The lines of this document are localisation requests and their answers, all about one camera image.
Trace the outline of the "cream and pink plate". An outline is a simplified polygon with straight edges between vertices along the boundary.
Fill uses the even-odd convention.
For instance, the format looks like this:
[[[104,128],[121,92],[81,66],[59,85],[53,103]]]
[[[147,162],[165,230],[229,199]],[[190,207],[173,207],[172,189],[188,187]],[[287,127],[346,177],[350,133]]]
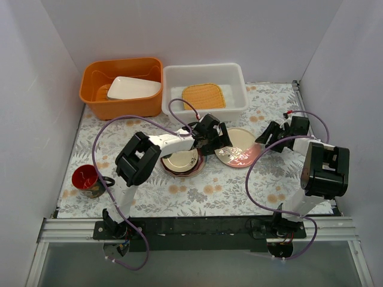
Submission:
[[[224,164],[234,168],[252,165],[260,155],[262,147],[256,143],[255,136],[248,130],[231,127],[227,129],[232,146],[216,149],[217,158]]]

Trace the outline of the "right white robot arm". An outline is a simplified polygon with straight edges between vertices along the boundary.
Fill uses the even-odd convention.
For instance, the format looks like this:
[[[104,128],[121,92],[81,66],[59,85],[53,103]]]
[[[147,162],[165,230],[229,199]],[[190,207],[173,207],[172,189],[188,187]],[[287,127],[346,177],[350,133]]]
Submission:
[[[303,217],[314,207],[335,197],[342,197],[348,188],[348,148],[323,143],[308,136],[310,122],[302,116],[284,114],[285,121],[269,123],[266,130],[255,140],[272,151],[281,153],[284,148],[298,152],[305,157],[300,189],[278,206],[273,212],[270,231],[277,237],[284,237],[303,228]]]

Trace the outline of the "red lacquer cup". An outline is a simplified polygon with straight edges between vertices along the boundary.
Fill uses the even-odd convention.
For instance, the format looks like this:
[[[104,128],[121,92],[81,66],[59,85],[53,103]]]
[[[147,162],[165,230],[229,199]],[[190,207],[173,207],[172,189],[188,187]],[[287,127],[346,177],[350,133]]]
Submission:
[[[95,167],[90,164],[78,167],[74,171],[71,181],[75,188],[90,199],[100,197],[106,190]]]

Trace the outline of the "clear plastic bin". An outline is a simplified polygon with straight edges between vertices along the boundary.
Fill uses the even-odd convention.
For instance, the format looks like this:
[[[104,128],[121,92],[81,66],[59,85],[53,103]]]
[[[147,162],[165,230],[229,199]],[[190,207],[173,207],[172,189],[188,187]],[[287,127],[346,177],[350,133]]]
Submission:
[[[172,65],[163,68],[162,112],[170,122],[178,121],[172,114],[186,123],[196,119],[192,110],[184,109],[184,103],[172,99],[181,98],[186,87],[197,84],[216,84],[223,92],[226,107],[223,109],[198,109],[200,116],[212,114],[222,122],[235,121],[249,108],[242,69],[237,63],[204,65]]]

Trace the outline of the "white rectangular dish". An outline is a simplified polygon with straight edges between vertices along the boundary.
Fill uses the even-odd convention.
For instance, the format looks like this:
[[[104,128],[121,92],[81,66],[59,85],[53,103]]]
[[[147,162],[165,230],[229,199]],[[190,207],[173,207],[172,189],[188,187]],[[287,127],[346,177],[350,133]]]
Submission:
[[[129,100],[154,96],[161,83],[132,77],[116,77],[107,92],[109,100]]]

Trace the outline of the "cream and black plate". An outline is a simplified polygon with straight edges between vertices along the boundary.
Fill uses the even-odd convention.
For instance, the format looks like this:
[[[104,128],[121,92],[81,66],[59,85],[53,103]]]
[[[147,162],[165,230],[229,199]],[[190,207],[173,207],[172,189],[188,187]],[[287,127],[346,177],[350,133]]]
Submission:
[[[198,163],[199,153],[197,149],[189,151],[180,151],[171,154],[169,157],[163,157],[162,163],[165,168],[175,173],[185,173]]]

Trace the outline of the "maroon scalloped plate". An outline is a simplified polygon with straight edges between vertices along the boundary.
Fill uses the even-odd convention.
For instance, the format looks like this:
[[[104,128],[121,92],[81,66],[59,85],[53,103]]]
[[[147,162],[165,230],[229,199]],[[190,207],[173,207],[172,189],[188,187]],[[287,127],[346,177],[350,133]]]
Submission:
[[[190,178],[200,173],[206,165],[206,156],[198,149],[180,151],[160,159],[162,167],[177,178]]]

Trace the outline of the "aluminium frame rail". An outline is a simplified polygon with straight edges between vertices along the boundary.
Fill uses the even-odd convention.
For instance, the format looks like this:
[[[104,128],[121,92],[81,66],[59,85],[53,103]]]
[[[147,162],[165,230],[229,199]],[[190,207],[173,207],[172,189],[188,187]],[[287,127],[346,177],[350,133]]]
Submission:
[[[98,219],[45,219],[38,235],[38,243],[93,242]]]

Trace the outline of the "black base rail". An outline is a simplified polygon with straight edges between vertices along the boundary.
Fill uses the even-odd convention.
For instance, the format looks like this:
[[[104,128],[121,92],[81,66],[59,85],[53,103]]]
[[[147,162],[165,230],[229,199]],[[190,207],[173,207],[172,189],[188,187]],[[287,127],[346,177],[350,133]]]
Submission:
[[[93,239],[127,240],[131,252],[249,250],[266,252],[268,239],[282,240],[286,235],[304,239],[302,223],[294,231],[277,230],[272,217],[200,216],[130,218],[130,223],[115,223],[105,215],[95,223]]]

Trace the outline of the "orange plastic tub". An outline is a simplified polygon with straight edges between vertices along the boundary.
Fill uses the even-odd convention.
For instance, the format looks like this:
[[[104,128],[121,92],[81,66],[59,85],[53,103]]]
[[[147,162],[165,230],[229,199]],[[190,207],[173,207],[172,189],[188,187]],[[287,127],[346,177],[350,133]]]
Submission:
[[[154,57],[104,60],[84,71],[80,99],[100,120],[155,117],[162,110],[163,66]]]

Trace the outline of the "woven bamboo tray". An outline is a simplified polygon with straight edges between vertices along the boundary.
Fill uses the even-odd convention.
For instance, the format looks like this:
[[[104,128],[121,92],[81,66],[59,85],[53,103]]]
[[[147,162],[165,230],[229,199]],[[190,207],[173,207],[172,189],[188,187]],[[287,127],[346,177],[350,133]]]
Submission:
[[[213,83],[186,87],[182,92],[182,99],[195,109],[222,109],[226,107],[222,89]]]

